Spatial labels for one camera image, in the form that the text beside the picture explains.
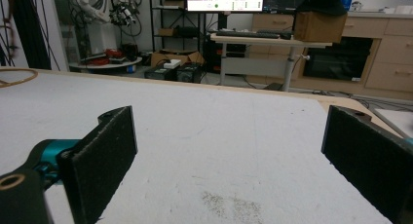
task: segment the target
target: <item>black box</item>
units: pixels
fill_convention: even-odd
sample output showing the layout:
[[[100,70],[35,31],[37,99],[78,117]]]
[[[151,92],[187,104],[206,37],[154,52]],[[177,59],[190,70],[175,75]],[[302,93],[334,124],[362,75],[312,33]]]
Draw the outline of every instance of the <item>black box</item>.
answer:
[[[201,67],[198,64],[185,64],[176,68],[176,80],[185,83],[201,83]]]
[[[176,68],[167,69],[157,66],[145,71],[145,79],[176,81]]]

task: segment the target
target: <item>brown box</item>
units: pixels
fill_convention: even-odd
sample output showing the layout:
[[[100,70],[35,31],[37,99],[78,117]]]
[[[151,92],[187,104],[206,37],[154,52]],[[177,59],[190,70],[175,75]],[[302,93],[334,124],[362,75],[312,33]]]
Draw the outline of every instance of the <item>brown box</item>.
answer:
[[[160,36],[176,36],[178,30],[175,28],[160,28],[158,29],[158,35]]]
[[[152,53],[151,67],[164,63],[165,59],[180,59],[181,65],[189,61],[200,64],[204,64],[205,62],[203,56],[197,51],[161,50]]]
[[[178,8],[185,8],[184,1],[165,1],[164,6],[176,6]]]
[[[295,40],[340,43],[347,14],[332,16],[315,12],[299,12],[295,17]]]

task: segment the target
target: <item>desk frame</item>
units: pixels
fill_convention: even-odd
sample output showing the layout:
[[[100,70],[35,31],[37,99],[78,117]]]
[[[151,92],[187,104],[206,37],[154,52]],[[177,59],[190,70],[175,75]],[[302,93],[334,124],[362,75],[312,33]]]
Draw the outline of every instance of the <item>desk frame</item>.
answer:
[[[331,43],[311,43],[311,42],[302,42],[302,41],[297,41],[297,40],[283,40],[283,39],[267,39],[267,38],[250,38],[250,37],[226,37],[226,36],[216,36],[215,33],[213,33],[210,37],[212,41],[215,41],[216,43],[222,44],[222,55],[221,55],[221,72],[220,72],[220,85],[224,85],[225,81],[225,74],[228,74],[228,67],[226,65],[228,61],[228,57],[226,56],[227,54],[227,45],[228,44],[247,44],[247,45],[262,45],[262,46],[279,46],[279,47],[289,47],[289,54],[288,54],[288,59],[283,63],[284,65],[284,72],[283,72],[283,78],[284,78],[284,83],[282,85],[282,91],[288,92],[289,89],[289,84],[291,81],[291,75],[292,75],[292,70],[294,68],[294,61],[295,61],[295,55],[296,51],[298,48],[325,48],[326,46],[331,46]],[[245,59],[245,58],[236,58],[236,57],[231,57],[233,60],[239,60],[239,59]],[[255,62],[260,62],[259,64],[262,65],[264,62],[263,60],[268,61],[268,59],[252,59],[251,62],[248,62],[248,64],[252,64]],[[250,73],[248,71],[245,72],[237,72],[234,74],[254,74],[257,75],[257,73]]]

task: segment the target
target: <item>drawer handle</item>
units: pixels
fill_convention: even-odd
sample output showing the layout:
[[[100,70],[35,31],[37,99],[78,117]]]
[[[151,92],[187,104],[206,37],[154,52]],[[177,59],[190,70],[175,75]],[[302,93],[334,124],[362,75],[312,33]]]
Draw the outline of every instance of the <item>drawer handle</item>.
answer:
[[[273,23],[274,23],[274,24],[286,24],[286,21],[274,20]]]
[[[405,75],[405,76],[410,76],[411,74],[413,74],[413,71],[400,71],[400,70],[396,70],[395,71],[396,75]]]

